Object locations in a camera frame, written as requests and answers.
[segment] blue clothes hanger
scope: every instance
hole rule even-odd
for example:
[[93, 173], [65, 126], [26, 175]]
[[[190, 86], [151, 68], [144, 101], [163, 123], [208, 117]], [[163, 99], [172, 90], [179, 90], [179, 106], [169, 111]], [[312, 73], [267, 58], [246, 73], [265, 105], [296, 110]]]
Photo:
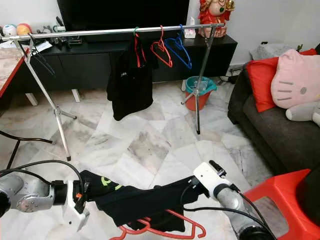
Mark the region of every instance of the blue clothes hanger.
[[[169, 49], [171, 52], [173, 52], [181, 60], [181, 62], [183, 62], [184, 65], [186, 65], [186, 67], [188, 69], [192, 69], [192, 62], [191, 62], [190, 56], [189, 56], [189, 54], [188, 54], [187, 50], [185, 49], [184, 44], [182, 42], [182, 35], [184, 34], [184, 29], [181, 24], [180, 24], [180, 27], [181, 27], [181, 32], [178, 35], [178, 37], [177, 38], [172, 38], [172, 37], [167, 38], [166, 40], [164, 40], [164, 45], [166, 46], [167, 49]], [[188, 63], [186, 63], [186, 61], [183, 60], [183, 58], [171, 48], [170, 43], [172, 43], [172, 42], [174, 43], [174, 45], [176, 46], [177, 49], [179, 49], [180, 51], [184, 51], [185, 55], [188, 58]]]

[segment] bucket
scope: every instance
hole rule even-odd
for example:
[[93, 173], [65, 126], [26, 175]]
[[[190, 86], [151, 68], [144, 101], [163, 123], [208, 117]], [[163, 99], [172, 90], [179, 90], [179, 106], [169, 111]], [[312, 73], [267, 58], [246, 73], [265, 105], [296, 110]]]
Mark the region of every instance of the bucket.
[[[188, 97], [193, 92], [193, 86], [195, 85], [195, 82], [198, 81], [198, 78], [198, 76], [192, 76], [185, 81], [186, 97]], [[203, 76], [202, 81], [207, 81], [208, 84], [206, 89], [199, 93], [199, 110], [202, 110], [205, 107], [210, 93], [213, 90], [217, 90], [216, 84], [210, 78]], [[189, 110], [196, 111], [196, 97], [192, 96], [188, 101], [186, 101], [185, 105]]]

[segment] red cushion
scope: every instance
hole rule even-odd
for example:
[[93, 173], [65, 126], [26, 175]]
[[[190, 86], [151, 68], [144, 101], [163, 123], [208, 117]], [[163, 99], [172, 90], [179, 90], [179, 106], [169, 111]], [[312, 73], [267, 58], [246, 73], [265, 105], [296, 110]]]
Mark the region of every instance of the red cushion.
[[[308, 51], [300, 52], [305, 56], [317, 55], [317, 51], [312, 48]], [[271, 82], [277, 72], [278, 57], [251, 61], [246, 69], [249, 75], [255, 106], [259, 113], [276, 107], [271, 95]]]

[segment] marble floor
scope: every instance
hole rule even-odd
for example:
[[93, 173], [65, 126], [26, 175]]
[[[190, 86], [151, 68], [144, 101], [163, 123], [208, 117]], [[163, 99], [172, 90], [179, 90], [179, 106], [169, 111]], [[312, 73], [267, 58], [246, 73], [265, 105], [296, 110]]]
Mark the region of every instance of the marble floor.
[[[90, 170], [122, 185], [148, 189], [191, 176], [201, 162], [214, 160], [226, 169], [229, 180], [246, 191], [271, 177], [272, 173], [252, 142], [227, 117], [233, 87], [224, 82], [211, 94], [200, 112], [201, 135], [196, 134], [195, 113], [180, 104], [184, 98], [180, 81], [154, 84], [152, 106], [122, 121], [113, 119], [112, 103], [106, 100], [105, 90], [80, 90], [79, 103], [74, 101], [71, 91], [51, 92], [50, 95], [64, 111], [77, 115], [77, 120], [62, 117], [62, 123], [71, 163], [80, 171]], [[53, 111], [42, 94], [36, 97], [39, 105], [31, 106], [24, 95], [16, 96], [0, 117], [0, 129], [21, 137], [51, 139], [55, 144], [22, 143], [13, 167], [41, 160], [65, 159]], [[14, 145], [15, 141], [0, 136], [2, 169], [7, 165]], [[77, 179], [64, 165], [48, 164], [29, 170], [50, 181]], [[193, 203], [193, 206], [218, 205], [204, 197]], [[68, 237], [62, 225], [60, 207], [29, 214], [11, 210], [1, 219], [2, 239], [100, 240], [120, 235], [112, 219], [98, 211], [94, 203], [87, 207], [90, 210], [88, 224], [81, 232]], [[207, 237], [203, 239], [236, 239], [222, 212], [186, 215], [205, 226]], [[12, 225], [13, 220], [22, 227]], [[127, 239], [163, 238], [145, 234]]]

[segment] white wall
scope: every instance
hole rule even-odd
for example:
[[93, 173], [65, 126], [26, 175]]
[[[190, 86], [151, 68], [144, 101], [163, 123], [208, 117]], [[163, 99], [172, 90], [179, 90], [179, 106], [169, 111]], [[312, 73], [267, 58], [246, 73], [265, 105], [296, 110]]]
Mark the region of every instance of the white wall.
[[285, 42], [303, 49], [315, 48], [320, 44], [320, 0], [305, 0], [304, 8], [296, 16]]
[[[189, 7], [194, 9], [189, 13], [194, 18], [199, 14], [198, 2], [190, 0]], [[303, 6], [304, 0], [235, 0], [227, 24], [227, 34], [238, 42], [231, 64], [248, 62], [249, 50], [261, 42], [282, 43]]]
[[0, 26], [26, 23], [36, 33], [56, 25], [56, 16], [61, 18], [57, 0], [0, 0]]

